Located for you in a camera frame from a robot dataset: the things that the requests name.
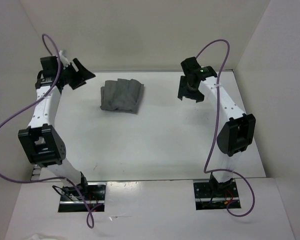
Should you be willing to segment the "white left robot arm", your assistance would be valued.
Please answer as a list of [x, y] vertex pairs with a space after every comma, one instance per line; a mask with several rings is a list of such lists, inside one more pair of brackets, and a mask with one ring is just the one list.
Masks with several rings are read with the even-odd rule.
[[23, 150], [33, 165], [46, 168], [61, 178], [62, 193], [70, 200], [84, 200], [91, 190], [84, 174], [67, 160], [66, 145], [55, 129], [63, 88], [73, 90], [86, 84], [95, 74], [87, 70], [77, 58], [68, 61], [63, 55], [40, 59], [42, 66], [35, 83], [39, 103], [34, 108], [32, 119], [25, 129], [18, 132]]

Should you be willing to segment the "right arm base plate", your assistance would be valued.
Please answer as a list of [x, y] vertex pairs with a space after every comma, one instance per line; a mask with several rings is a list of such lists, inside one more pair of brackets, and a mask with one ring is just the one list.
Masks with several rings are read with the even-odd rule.
[[237, 184], [233, 181], [226, 189], [213, 191], [208, 180], [194, 181], [195, 208], [201, 210], [240, 209], [241, 203]]

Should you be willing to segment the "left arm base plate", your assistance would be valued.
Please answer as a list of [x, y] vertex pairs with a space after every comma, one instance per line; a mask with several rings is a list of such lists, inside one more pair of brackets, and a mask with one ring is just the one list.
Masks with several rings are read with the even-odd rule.
[[65, 187], [58, 187], [56, 185], [53, 185], [52, 188], [60, 196], [58, 212], [87, 212], [88, 210], [85, 207], [83, 199], [92, 212], [104, 212], [106, 185], [106, 182], [88, 182], [86, 190], [80, 190], [83, 197], [81, 197], [73, 188], [69, 190]]

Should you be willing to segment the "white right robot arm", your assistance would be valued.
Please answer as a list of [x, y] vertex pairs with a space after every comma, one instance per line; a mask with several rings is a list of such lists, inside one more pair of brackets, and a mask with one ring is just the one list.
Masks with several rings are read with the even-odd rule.
[[194, 56], [186, 58], [180, 65], [183, 75], [180, 77], [177, 97], [198, 103], [208, 100], [219, 116], [211, 154], [217, 170], [211, 172], [209, 178], [210, 193], [219, 197], [230, 187], [237, 162], [252, 144], [256, 118], [253, 114], [246, 114], [232, 100], [211, 66], [200, 66]]

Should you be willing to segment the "grey pleated skirt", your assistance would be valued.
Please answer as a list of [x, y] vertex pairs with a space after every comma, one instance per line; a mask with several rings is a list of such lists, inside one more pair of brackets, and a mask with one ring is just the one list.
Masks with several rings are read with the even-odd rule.
[[137, 114], [145, 85], [136, 79], [106, 80], [100, 88], [100, 109], [108, 112]]

